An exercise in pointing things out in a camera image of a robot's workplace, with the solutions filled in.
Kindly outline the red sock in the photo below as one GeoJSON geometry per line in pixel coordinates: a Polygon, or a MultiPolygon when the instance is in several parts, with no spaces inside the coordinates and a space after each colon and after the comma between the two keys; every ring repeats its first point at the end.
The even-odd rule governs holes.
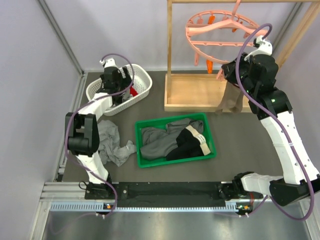
{"type": "Polygon", "coordinates": [[[138,92],[132,86],[129,89],[129,93],[132,97],[135,97],[138,95],[138,92]]]}

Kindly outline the beige sock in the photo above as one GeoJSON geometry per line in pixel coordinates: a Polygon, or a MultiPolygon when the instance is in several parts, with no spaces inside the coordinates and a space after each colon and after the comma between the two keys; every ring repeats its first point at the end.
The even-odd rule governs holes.
{"type": "Polygon", "coordinates": [[[227,82],[222,100],[215,110],[215,113],[222,114],[224,111],[235,113],[237,111],[238,96],[238,89],[233,84],[227,82]]]}
{"type": "Polygon", "coordinates": [[[231,104],[230,111],[232,113],[238,114],[243,109],[244,94],[240,88],[232,85],[231,86],[231,97],[232,97],[233,103],[231,104]]]}

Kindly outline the pink round clip hanger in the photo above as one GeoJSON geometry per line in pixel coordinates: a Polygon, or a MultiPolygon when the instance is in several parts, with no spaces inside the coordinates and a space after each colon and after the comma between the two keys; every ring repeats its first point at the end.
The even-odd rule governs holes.
{"type": "Polygon", "coordinates": [[[237,0],[233,10],[207,10],[193,15],[186,23],[185,37],[191,48],[195,53],[199,54],[199,58],[210,60],[214,64],[226,64],[227,60],[218,59],[202,49],[203,47],[241,47],[244,43],[231,40],[197,40],[196,36],[206,35],[213,33],[217,30],[231,30],[232,33],[236,31],[243,32],[243,39],[247,39],[258,27],[258,23],[248,18],[245,15],[237,13],[241,4],[237,0]]]}

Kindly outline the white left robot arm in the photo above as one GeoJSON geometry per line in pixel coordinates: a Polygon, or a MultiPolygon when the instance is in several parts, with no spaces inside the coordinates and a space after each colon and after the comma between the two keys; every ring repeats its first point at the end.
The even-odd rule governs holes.
{"type": "Polygon", "coordinates": [[[102,198],[109,198],[115,191],[109,172],[99,155],[100,136],[98,120],[114,105],[113,97],[122,97],[134,83],[134,69],[130,64],[118,68],[105,66],[100,87],[85,105],[65,116],[64,148],[67,157],[76,162],[89,176],[89,186],[102,198]]]}

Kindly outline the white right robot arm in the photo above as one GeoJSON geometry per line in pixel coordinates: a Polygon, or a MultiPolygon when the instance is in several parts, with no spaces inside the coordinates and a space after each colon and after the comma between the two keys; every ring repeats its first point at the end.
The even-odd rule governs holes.
{"type": "Polygon", "coordinates": [[[293,108],[287,95],[277,87],[278,65],[270,55],[258,54],[239,61],[239,77],[245,92],[276,118],[273,119],[252,102],[250,109],[269,134],[283,170],[282,176],[244,172],[236,175],[233,192],[245,198],[251,192],[269,195],[284,207],[310,196],[307,180],[314,193],[320,190],[320,173],[311,162],[297,131],[293,108]]]}

